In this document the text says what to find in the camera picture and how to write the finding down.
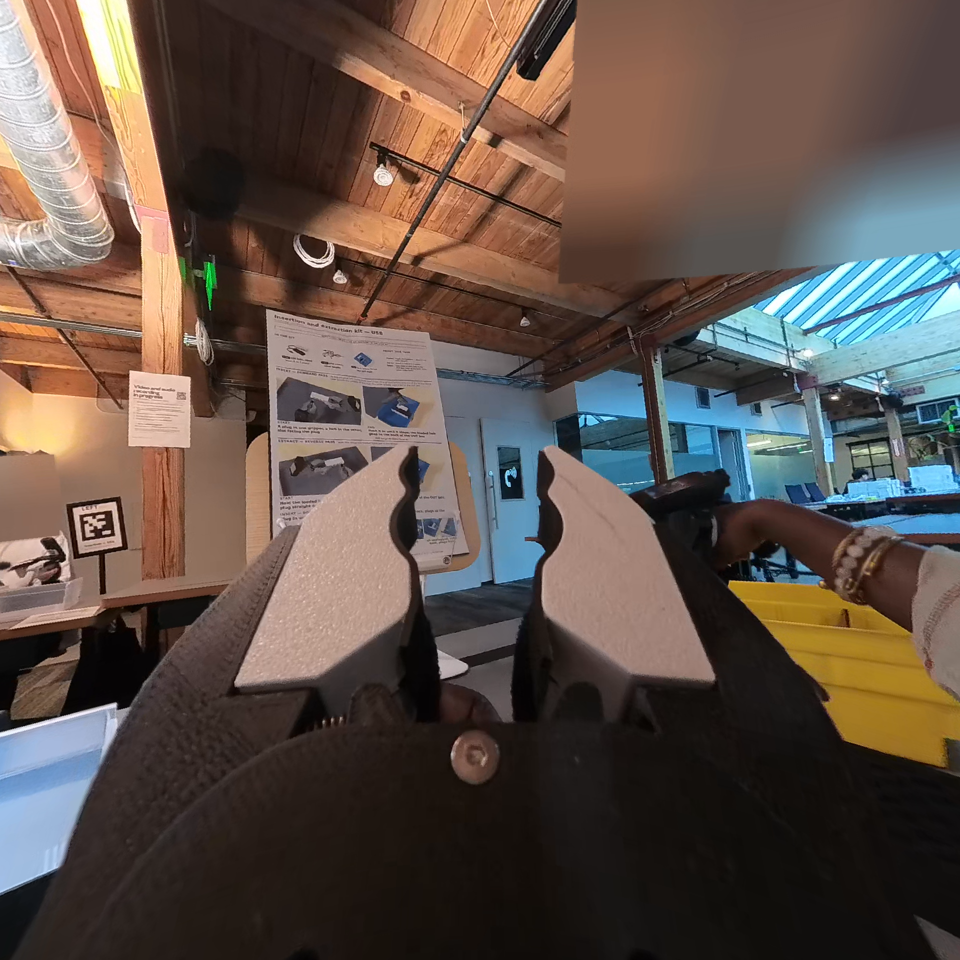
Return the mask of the green exit sign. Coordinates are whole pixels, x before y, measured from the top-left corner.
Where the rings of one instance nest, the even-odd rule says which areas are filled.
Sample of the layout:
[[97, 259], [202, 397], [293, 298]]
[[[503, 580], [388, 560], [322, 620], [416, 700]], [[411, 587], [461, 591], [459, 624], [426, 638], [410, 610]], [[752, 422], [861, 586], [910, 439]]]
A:
[[203, 254], [198, 261], [180, 255], [177, 264], [181, 282], [194, 292], [198, 304], [210, 313], [213, 308], [213, 295], [218, 287], [215, 255]]

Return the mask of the light wooden desk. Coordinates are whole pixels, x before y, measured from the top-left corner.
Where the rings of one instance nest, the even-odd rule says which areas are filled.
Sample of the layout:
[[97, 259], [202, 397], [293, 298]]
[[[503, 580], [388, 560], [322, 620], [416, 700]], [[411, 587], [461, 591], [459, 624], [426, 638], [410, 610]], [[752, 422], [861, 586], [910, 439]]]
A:
[[65, 609], [32, 614], [17, 622], [4, 623], [1, 642], [90, 627], [103, 621], [113, 611], [134, 611], [157, 604], [216, 596], [230, 582], [224, 579], [191, 581], [184, 577], [139, 582], [86, 605], [79, 603]]

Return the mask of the person's right hand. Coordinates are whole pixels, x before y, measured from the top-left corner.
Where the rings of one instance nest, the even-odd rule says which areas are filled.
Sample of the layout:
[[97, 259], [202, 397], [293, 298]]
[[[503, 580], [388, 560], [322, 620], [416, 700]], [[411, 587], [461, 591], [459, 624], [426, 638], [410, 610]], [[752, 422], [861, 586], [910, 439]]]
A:
[[772, 499], [720, 506], [715, 519], [717, 539], [710, 561], [714, 570], [725, 570], [772, 544], [827, 578], [833, 571], [834, 552], [850, 531], [838, 519]]

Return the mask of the black ceiling pipe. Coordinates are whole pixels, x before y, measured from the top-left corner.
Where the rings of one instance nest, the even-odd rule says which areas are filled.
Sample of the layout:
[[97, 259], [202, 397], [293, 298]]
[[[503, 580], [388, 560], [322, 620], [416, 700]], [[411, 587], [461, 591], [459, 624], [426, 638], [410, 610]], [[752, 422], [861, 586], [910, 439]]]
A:
[[479, 104], [474, 108], [473, 114], [471, 114], [469, 122], [466, 126], [462, 127], [459, 134], [459, 140], [456, 146], [451, 150], [446, 162], [443, 167], [440, 169], [440, 172], [437, 174], [433, 185], [426, 194], [423, 202], [421, 203], [419, 209], [416, 211], [414, 219], [408, 227], [399, 242], [396, 250], [394, 251], [390, 262], [383, 275], [379, 278], [376, 286], [373, 291], [367, 298], [363, 309], [361, 310], [358, 321], [364, 322], [369, 318], [370, 312], [374, 305], [377, 303], [380, 294], [383, 291], [383, 288], [386, 286], [387, 282], [393, 276], [397, 267], [400, 263], [402, 255], [406, 253], [407, 248], [409, 247], [412, 239], [414, 238], [417, 230], [420, 228], [422, 222], [425, 220], [427, 213], [435, 203], [438, 198], [438, 195], [444, 185], [447, 183], [450, 178], [454, 167], [461, 159], [462, 153], [466, 150], [467, 146], [470, 144], [471, 140], [474, 137], [474, 133], [479, 127], [480, 121], [485, 117], [487, 111], [489, 110], [491, 104], [494, 102], [495, 98], [498, 96], [499, 91], [501, 90], [504, 82], [508, 78], [510, 72], [515, 68], [518, 60], [521, 57], [521, 54], [531, 40], [535, 27], [537, 26], [538, 21], [543, 17], [544, 14], [548, 12], [553, 3], [549, 1], [539, 1], [531, 15], [529, 16], [526, 24], [524, 25], [518, 39], [512, 43], [508, 54], [501, 63], [497, 73], [495, 74], [492, 82], [489, 87], [486, 89], [483, 98]]

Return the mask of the white door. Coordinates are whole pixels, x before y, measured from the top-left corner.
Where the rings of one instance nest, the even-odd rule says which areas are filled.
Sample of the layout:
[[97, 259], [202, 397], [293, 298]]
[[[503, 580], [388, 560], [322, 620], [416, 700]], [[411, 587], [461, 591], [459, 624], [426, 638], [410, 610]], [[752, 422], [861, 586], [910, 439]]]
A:
[[[542, 555], [536, 535], [539, 524], [536, 450], [530, 425], [523, 421], [483, 417], [479, 421], [484, 462], [488, 542], [493, 581], [506, 584], [529, 579]], [[518, 447], [522, 457], [524, 499], [503, 501], [498, 486], [498, 446]]]

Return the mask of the black ceiling light bar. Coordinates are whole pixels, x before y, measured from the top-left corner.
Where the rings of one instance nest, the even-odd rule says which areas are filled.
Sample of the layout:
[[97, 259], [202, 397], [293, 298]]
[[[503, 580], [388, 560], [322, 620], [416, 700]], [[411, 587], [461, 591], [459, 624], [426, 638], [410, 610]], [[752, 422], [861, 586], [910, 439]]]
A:
[[575, 22], [577, 1], [547, 1], [533, 20], [515, 63], [525, 81], [540, 78], [544, 68]]

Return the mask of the person's right forearm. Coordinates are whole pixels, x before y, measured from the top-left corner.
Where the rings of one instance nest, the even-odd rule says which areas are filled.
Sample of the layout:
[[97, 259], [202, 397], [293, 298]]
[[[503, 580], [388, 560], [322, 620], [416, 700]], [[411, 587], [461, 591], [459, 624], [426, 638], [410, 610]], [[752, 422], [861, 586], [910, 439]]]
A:
[[861, 591], [867, 604], [911, 634], [930, 679], [959, 698], [959, 554], [892, 537]]

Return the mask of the marker tag sign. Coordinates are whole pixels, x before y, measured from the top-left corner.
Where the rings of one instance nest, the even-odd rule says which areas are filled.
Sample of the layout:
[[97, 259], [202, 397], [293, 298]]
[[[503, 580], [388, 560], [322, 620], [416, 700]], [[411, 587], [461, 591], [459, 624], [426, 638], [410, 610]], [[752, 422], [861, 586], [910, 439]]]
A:
[[67, 504], [65, 510], [71, 558], [97, 560], [98, 588], [103, 596], [107, 593], [107, 556], [129, 549], [122, 499], [78, 501]]

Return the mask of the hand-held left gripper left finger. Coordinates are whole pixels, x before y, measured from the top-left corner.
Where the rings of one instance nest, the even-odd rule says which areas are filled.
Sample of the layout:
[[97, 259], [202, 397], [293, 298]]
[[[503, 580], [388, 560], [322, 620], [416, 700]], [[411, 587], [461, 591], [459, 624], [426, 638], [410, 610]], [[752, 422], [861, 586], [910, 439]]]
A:
[[379, 685], [415, 720], [440, 717], [438, 651], [417, 540], [419, 459], [396, 446], [314, 507], [294, 531], [234, 680], [240, 693], [312, 690], [329, 716]]

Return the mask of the black round speaker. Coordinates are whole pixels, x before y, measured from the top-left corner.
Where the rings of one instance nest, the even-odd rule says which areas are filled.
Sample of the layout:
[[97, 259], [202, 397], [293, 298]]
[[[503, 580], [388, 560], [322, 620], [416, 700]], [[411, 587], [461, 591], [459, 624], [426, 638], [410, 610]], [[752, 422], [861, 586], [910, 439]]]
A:
[[187, 210], [214, 222], [229, 222], [239, 210], [246, 188], [242, 162], [231, 152], [203, 147], [185, 164], [181, 194]]

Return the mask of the white paper notice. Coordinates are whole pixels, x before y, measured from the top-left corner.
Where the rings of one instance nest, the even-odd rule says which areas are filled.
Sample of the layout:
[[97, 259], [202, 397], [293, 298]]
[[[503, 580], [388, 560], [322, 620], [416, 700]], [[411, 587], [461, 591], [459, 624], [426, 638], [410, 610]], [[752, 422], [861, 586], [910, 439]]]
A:
[[191, 380], [131, 370], [127, 387], [127, 444], [131, 448], [191, 447]]

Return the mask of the instruction poster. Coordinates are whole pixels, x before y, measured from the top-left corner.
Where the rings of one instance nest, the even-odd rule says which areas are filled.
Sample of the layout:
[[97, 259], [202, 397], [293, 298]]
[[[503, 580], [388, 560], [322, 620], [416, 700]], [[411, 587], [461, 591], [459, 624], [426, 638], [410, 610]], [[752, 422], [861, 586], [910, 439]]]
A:
[[270, 521], [303, 522], [396, 447], [416, 447], [413, 556], [423, 573], [467, 554], [429, 335], [267, 311]]

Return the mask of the silver air duct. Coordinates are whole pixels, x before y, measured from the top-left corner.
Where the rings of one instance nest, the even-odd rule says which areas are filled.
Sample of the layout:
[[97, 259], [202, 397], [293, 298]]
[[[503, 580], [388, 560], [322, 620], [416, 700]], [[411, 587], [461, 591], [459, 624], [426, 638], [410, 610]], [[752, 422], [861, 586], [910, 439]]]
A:
[[106, 259], [114, 230], [42, 48], [14, 3], [1, 3], [1, 134], [43, 215], [2, 217], [1, 259], [40, 272]]

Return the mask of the glass skylight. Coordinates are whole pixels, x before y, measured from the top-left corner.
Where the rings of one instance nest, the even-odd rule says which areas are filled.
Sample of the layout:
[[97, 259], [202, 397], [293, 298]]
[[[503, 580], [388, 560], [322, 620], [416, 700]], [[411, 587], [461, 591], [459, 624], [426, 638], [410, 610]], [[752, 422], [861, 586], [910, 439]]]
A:
[[850, 262], [756, 304], [788, 327], [849, 346], [959, 309], [959, 251]]

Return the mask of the yellow plastic bin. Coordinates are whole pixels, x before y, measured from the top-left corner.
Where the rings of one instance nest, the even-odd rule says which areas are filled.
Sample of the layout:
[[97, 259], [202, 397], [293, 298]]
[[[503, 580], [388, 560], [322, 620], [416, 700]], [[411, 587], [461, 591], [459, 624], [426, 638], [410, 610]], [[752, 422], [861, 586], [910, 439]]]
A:
[[958, 773], [958, 702], [930, 678], [908, 631], [812, 584], [729, 587], [826, 691], [843, 738]]

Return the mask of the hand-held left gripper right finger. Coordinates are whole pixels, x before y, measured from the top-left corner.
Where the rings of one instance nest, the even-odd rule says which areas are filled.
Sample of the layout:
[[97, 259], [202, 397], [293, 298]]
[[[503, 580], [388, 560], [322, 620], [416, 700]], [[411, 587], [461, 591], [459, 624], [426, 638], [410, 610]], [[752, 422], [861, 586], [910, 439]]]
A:
[[512, 718], [623, 723], [649, 690], [717, 676], [654, 521], [558, 446], [538, 454], [533, 596], [513, 655]]

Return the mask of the wooden support post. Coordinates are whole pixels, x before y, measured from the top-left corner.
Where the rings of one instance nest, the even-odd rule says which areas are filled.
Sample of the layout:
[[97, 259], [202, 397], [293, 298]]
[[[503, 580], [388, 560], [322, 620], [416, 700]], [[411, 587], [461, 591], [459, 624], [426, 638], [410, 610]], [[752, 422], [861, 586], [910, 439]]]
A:
[[[88, 2], [83, 26], [140, 225], [141, 365], [184, 371], [184, 293], [152, 121], [127, 2]], [[141, 577], [186, 573], [183, 448], [141, 450]]]
[[654, 485], [674, 478], [675, 466], [666, 411], [662, 352], [652, 336], [641, 339], [641, 384], [644, 395]]

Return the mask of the clear plastic tray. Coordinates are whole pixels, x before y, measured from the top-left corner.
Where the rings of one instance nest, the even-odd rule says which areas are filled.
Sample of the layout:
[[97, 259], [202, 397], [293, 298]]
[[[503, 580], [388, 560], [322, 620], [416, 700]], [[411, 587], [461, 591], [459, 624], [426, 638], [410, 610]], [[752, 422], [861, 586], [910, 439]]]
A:
[[32, 586], [1, 589], [1, 626], [12, 627], [21, 621], [60, 613], [79, 604], [83, 578], [66, 582], [48, 582]]

